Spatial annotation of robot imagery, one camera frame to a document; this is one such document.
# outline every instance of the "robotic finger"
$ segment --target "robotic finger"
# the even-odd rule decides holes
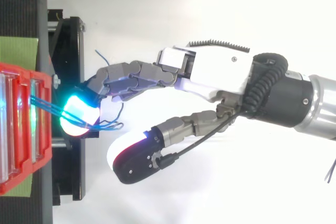
[[[139,182],[170,166],[182,153],[186,153],[182,151],[162,156],[163,148],[177,144],[187,136],[206,135],[227,122],[230,116],[230,113],[203,111],[168,119],[144,133],[127,133],[110,146],[108,163],[122,183]],[[225,131],[231,123],[223,125],[220,131]]]
[[[164,48],[153,64],[133,61],[100,68],[86,88],[115,101],[164,87],[190,92],[209,102],[226,95],[243,96],[253,65],[248,52],[248,48],[215,40]]]

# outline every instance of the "glowing blue object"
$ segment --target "glowing blue object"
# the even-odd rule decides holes
[[[6,102],[4,100],[0,100],[0,109],[6,108]]]
[[[75,115],[79,119],[82,119],[83,121],[91,125],[93,125],[100,116],[99,108],[94,108],[87,105],[76,95],[70,96],[63,110]],[[62,116],[78,122],[64,111],[62,112]],[[65,118],[60,118],[59,121],[63,130],[71,136],[80,136],[89,131],[89,129],[73,125]]]
[[[107,151],[107,162],[113,170],[113,162],[115,158],[126,148],[146,139],[146,135],[141,131],[131,131],[114,140]]]

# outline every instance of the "red container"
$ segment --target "red container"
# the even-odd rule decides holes
[[[51,115],[30,105],[32,92],[51,102],[51,77],[0,63],[0,195],[51,159]]]

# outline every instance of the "white wall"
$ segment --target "white wall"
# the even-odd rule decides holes
[[[104,61],[156,60],[166,46],[221,39],[277,52],[290,70],[336,79],[335,0],[49,0],[65,16],[80,16],[85,76]],[[127,102],[125,131],[214,108],[172,89],[148,91]],[[117,104],[103,103],[103,118]],[[87,194],[62,197],[54,223],[321,223],[335,222],[335,183],[323,179],[336,144],[266,123],[238,119],[174,165],[134,185],[121,184],[106,152],[120,133],[87,140]],[[190,144],[188,139],[172,149]]]

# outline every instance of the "black cylindrical joint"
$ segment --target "black cylindrical joint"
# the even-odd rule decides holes
[[[255,64],[253,79],[259,78],[267,66]],[[254,119],[294,127],[301,123],[309,112],[313,99],[313,86],[302,75],[288,71],[265,97]]]

